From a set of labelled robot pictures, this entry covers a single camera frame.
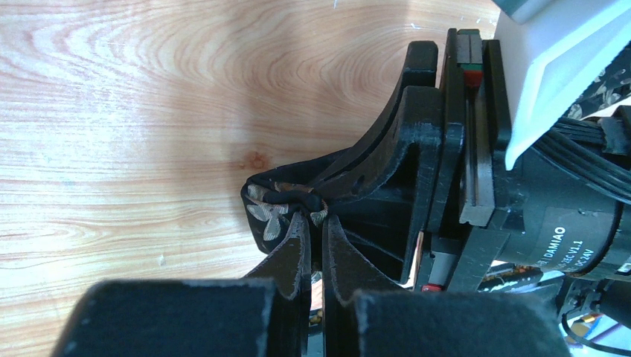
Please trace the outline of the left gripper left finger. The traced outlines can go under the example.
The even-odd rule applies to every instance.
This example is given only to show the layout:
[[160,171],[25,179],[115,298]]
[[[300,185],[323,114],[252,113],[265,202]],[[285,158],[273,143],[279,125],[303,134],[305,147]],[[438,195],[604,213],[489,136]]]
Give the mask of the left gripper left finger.
[[301,213],[294,213],[284,239],[245,276],[272,279],[276,287],[266,312],[266,356],[307,352],[311,261],[309,222]]

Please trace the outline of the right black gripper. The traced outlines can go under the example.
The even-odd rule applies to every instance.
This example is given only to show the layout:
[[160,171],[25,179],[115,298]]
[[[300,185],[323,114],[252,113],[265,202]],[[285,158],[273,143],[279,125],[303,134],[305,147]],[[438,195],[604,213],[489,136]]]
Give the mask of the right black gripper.
[[500,260],[558,272],[536,286],[558,315],[628,315],[630,108],[560,119],[508,170],[500,49],[476,30],[450,29],[444,54],[410,42],[377,119],[310,183],[393,280],[415,271],[424,291],[502,288],[489,275]]

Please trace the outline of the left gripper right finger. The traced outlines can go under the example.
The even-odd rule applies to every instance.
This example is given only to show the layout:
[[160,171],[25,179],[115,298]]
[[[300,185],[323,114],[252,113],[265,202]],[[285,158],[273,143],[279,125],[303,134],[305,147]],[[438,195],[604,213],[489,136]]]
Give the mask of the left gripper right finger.
[[398,292],[402,287],[351,244],[336,215],[322,226],[321,252],[324,354],[364,356],[366,312],[357,300],[374,292]]

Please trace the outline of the black floral patterned tie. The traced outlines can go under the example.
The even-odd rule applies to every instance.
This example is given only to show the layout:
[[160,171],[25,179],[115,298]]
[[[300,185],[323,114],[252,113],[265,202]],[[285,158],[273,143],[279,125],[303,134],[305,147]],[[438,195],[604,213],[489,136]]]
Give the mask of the black floral patterned tie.
[[249,177],[240,196],[258,249],[271,253],[284,239],[298,212],[311,228],[320,228],[330,212],[328,202],[310,183],[346,150],[276,167]]

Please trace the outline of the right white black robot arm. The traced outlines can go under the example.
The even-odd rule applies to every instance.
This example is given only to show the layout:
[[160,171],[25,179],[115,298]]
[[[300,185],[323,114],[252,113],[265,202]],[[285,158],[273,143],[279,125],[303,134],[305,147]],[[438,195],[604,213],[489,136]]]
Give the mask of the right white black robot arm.
[[371,128],[313,180],[326,316],[414,271],[416,290],[491,292],[493,261],[555,277],[556,316],[628,310],[630,108],[584,120],[585,91],[622,87],[628,1],[500,1],[496,34],[410,44]]

